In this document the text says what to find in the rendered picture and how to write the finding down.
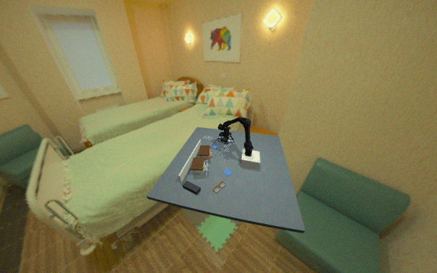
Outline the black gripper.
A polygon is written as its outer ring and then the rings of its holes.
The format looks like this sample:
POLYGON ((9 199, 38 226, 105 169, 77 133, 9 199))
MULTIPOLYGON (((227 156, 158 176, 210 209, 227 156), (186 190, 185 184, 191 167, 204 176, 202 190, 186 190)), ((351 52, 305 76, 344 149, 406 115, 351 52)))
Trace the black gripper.
POLYGON ((221 139, 221 142, 227 143, 227 140, 230 138, 229 135, 231 135, 231 133, 230 132, 228 132, 228 133, 223 132, 223 134, 224 134, 224 138, 221 139))

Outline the grey flat panel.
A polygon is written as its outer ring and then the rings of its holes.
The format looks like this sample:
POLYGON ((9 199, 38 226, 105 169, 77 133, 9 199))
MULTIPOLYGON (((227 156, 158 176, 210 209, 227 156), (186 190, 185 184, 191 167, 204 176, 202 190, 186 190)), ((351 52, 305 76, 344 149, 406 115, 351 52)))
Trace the grey flat panel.
POLYGON ((193 157, 196 157, 197 153, 199 152, 200 145, 201 145, 201 140, 199 140, 197 146, 195 147, 194 151, 191 153, 189 159, 187 160, 186 164, 184 165, 182 171, 180 172, 179 179, 180 179, 181 183, 183 182, 183 180, 187 174, 187 171, 191 167, 193 157))

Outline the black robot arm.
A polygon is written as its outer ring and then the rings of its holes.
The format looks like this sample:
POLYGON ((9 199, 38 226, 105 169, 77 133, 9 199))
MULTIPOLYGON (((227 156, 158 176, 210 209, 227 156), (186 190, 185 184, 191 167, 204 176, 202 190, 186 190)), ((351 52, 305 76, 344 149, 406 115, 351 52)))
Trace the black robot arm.
POLYGON ((244 147, 246 149, 245 155, 248 156, 248 157, 252 157, 251 156, 252 152, 253 152, 252 149, 254 147, 252 146, 251 139, 250 139, 250 126, 251 126, 251 120, 250 119, 243 118, 243 117, 240 116, 240 117, 235 118, 235 119, 233 119, 231 121, 224 122, 223 125, 220 123, 219 126, 218 126, 218 129, 220 129, 222 131, 224 130, 225 133, 228 133, 229 129, 230 129, 230 127, 228 127, 228 126, 231 125, 231 124, 234 124, 235 122, 238 122, 238 121, 241 124, 243 124, 243 127, 245 128, 245 133, 246 133, 246 142, 244 142, 244 147))

